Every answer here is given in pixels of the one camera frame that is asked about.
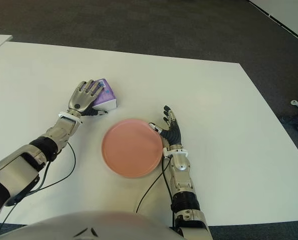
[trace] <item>silver forearm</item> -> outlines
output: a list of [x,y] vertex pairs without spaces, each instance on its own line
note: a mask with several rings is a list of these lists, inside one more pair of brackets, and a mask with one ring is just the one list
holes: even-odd
[[79,112],[61,112],[56,124],[30,144],[0,161],[0,212],[20,202],[39,181],[39,171],[53,161],[81,124]]
[[171,209],[175,213],[175,226],[188,240],[211,240],[208,225],[197,200],[192,179],[190,177],[190,161],[187,151],[181,145],[170,146],[167,153],[171,158]]
[[57,145],[59,153],[68,143],[70,136],[77,130],[82,123],[81,114],[78,111],[71,110],[59,113],[59,119],[55,125],[47,130],[41,137],[49,138]]

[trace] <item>robotic arm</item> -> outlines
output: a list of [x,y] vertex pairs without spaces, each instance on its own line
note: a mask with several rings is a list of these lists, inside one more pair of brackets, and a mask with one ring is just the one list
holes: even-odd
[[19,203],[38,183],[39,171],[47,162],[55,160],[82,123],[81,116],[106,114],[92,109],[93,101],[103,90],[98,82],[81,82],[75,89],[69,110],[59,113],[56,124],[45,134],[33,140],[0,161],[0,212],[3,206]]
[[163,119],[167,122],[169,130],[164,130],[154,123],[150,126],[169,142],[169,150],[165,147],[163,154],[169,158],[171,172],[171,210],[175,214],[175,230],[188,240],[212,240],[203,212],[195,194],[190,177],[190,162],[188,152],[181,144],[180,128],[173,111],[164,107]]

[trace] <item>floor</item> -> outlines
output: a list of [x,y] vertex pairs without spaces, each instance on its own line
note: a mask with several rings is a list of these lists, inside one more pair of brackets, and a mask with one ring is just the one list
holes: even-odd
[[[289,104],[298,101],[298,39],[246,0],[0,0],[0,34],[15,42],[240,63],[275,114],[298,113]],[[285,129],[298,148],[298,132]],[[298,222],[211,231],[215,240],[295,240]]]

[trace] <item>black cable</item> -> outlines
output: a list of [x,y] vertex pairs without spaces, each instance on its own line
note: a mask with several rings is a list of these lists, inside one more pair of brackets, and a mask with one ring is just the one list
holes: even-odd
[[162,169],[162,173],[160,173],[160,175],[154,180],[154,182],[151,184],[151,186],[148,188],[148,190],[145,192],[145,194],[143,195],[143,197],[141,198],[138,207],[135,211],[135,213],[138,213],[139,207],[141,205],[141,202],[143,201],[144,197],[146,196],[146,194],[150,191],[150,189],[153,187],[153,185],[158,181],[158,179],[162,176],[162,174],[164,173],[164,171],[168,168],[169,164],[170,164],[171,159],[169,160],[167,166],[165,167],[165,169]]
[[[170,196],[170,200],[171,200],[171,204],[172,204],[173,198],[172,198],[172,194],[171,194],[171,191],[170,191],[170,187],[169,187],[167,178],[165,177],[165,173],[164,173],[164,170],[163,170],[164,169],[163,165],[164,165],[164,159],[162,160],[162,164],[161,164],[162,174],[163,174],[164,182],[165,182],[165,185],[167,186],[169,196]],[[173,211],[172,211],[172,229],[174,229],[174,212]]]
[[35,194],[36,192],[38,192],[38,191],[41,189],[41,187],[42,187],[43,184],[44,184],[44,181],[45,181],[45,178],[46,178],[46,176],[47,176],[47,173],[48,173],[48,170],[49,170],[50,165],[51,165],[51,161],[48,163],[48,165],[47,165],[47,167],[46,167],[46,169],[45,169],[45,172],[44,172],[44,175],[43,175],[43,179],[42,179],[42,181],[41,181],[41,184],[38,186],[37,189],[28,192],[28,194],[26,194],[26,197],[27,197],[27,196],[30,196],[30,195],[32,195],[32,194]]
[[69,142],[68,142],[68,145],[70,146],[70,148],[71,148],[71,150],[72,150],[72,153],[73,153],[73,156],[74,156],[74,165],[73,165],[72,170],[70,171],[70,173],[69,173],[66,177],[62,178],[61,180],[56,181],[56,182],[53,183],[53,184],[47,185],[47,186],[45,186],[45,187],[39,189],[38,192],[41,191],[41,190],[43,190],[43,189],[47,189],[47,188],[49,188],[49,187],[51,187],[51,186],[53,186],[53,185],[55,185],[55,184],[58,184],[59,182],[62,182],[63,180],[67,179],[67,178],[73,173],[73,171],[74,171],[74,169],[75,169],[75,165],[76,165],[76,163],[77,163],[77,159],[76,159],[76,156],[75,156],[75,152],[74,152],[74,150],[73,150],[73,148],[72,148],[72,146],[71,146],[71,144],[70,144]]
[[8,219],[9,215],[11,214],[11,212],[15,209],[15,207],[16,207],[17,205],[18,205],[18,204],[15,204],[15,205],[13,206],[13,208],[10,210],[10,212],[8,213],[8,215],[5,217],[3,223],[1,223],[1,225],[0,225],[0,231],[1,231],[2,226],[4,225],[4,223],[5,223],[6,220]]
[[[73,172],[74,169],[75,169],[75,165],[76,165],[77,159],[76,159],[76,156],[75,156],[75,152],[74,152],[74,150],[73,150],[73,148],[72,148],[72,146],[71,146],[71,144],[70,144],[69,142],[68,142],[68,145],[70,146],[70,148],[71,148],[71,150],[72,150],[72,153],[73,153],[73,156],[74,156],[74,165],[73,165],[73,168],[72,168],[71,172],[70,172],[66,177],[62,178],[61,180],[59,180],[59,181],[57,181],[57,182],[55,182],[55,183],[53,183],[53,184],[50,184],[50,185],[48,185],[48,186],[42,187],[42,185],[44,184],[45,178],[46,178],[46,176],[47,176],[48,169],[49,169],[49,167],[50,167],[50,165],[51,165],[51,162],[49,162],[48,165],[47,165],[47,167],[46,167],[46,169],[45,169],[44,176],[43,176],[42,182],[41,182],[41,184],[39,185],[39,187],[38,187],[36,190],[30,191],[30,192],[25,196],[25,198],[28,197],[28,196],[30,196],[30,195],[32,195],[32,194],[35,194],[35,193],[37,193],[37,192],[43,190],[43,189],[46,189],[46,188],[48,188],[48,187],[50,187],[50,186],[53,186],[53,185],[55,185],[55,184],[57,184],[57,183],[59,183],[59,182],[65,180],[65,179],[67,179],[67,178],[72,174],[72,172]],[[10,216],[11,212],[14,210],[14,208],[15,208],[17,205],[18,205],[18,203],[15,204],[15,205],[13,206],[13,208],[10,210],[10,212],[8,213],[8,215],[5,217],[3,223],[1,223],[1,225],[0,225],[0,231],[1,231],[1,229],[2,229],[2,226],[4,225],[4,223],[6,222],[6,220],[8,219],[8,217]]]

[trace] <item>purple packaging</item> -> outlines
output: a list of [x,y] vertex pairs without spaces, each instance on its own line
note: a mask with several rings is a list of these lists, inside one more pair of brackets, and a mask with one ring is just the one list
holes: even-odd
[[117,98],[114,96],[108,82],[104,78],[96,80],[95,82],[99,82],[98,87],[103,86],[103,90],[93,102],[92,108],[103,111],[115,109],[117,107]]

